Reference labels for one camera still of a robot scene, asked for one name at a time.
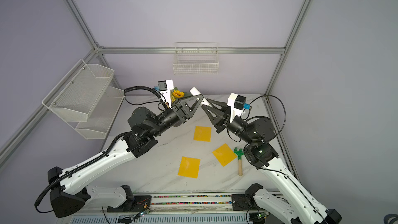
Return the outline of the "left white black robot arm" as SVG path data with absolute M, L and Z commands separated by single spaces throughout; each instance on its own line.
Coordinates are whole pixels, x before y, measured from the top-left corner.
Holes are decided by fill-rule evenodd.
M 35 209 L 39 210 L 42 200 L 49 194 L 51 212 L 58 218 L 80 211 L 94 198 L 87 189 L 90 183 L 147 153 L 158 143 L 157 137 L 174 126 L 186 123 L 205 100 L 201 93 L 176 98 L 169 104 L 161 100 L 164 110 L 158 115 L 144 106 L 136 108 L 127 120 L 130 131 L 118 134 L 106 150 L 74 167 L 49 170 L 48 186 L 35 200 Z

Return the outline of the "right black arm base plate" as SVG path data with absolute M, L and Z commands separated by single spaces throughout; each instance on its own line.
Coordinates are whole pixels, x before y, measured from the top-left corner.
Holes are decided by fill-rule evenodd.
M 233 211 L 247 211 L 247 210 L 260 210 L 260 211 L 268 211 L 269 209 L 265 206 L 260 206 L 259 203 L 255 201 L 256 198 L 259 198 L 260 195 L 256 194 L 254 196 L 246 195 L 246 194 L 232 194 L 231 202 L 232 202 L 232 210 Z

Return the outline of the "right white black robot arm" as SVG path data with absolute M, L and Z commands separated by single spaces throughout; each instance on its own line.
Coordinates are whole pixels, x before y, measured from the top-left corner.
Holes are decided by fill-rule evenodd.
M 270 144 L 278 135 L 271 119 L 266 116 L 241 117 L 246 105 L 244 96 L 231 94 L 227 102 L 206 100 L 202 109 L 217 133 L 232 132 L 246 142 L 243 153 L 247 161 L 273 182 L 284 196 L 284 199 L 279 199 L 260 184 L 253 184 L 245 192 L 247 200 L 254 208 L 270 212 L 284 224 L 340 223 L 340 213 L 316 200 Z

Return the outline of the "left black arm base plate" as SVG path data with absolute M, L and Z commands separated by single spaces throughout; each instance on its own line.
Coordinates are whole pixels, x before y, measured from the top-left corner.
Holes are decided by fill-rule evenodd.
M 108 207 L 108 213 L 141 213 L 150 208 L 152 196 L 134 196 L 134 201 L 127 199 L 119 207 Z

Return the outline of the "yellow envelope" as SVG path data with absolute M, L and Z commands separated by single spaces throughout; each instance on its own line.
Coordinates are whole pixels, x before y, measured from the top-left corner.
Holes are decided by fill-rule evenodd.
M 212 131 L 212 129 L 210 127 L 196 126 L 195 131 L 194 131 L 193 140 L 201 141 L 201 142 L 210 142 L 211 131 Z
M 221 145 L 219 148 L 214 150 L 212 154 L 222 167 L 225 167 L 227 164 L 237 158 L 235 152 L 227 144 Z
M 177 175 L 189 178 L 198 178 L 200 163 L 200 159 L 182 157 Z

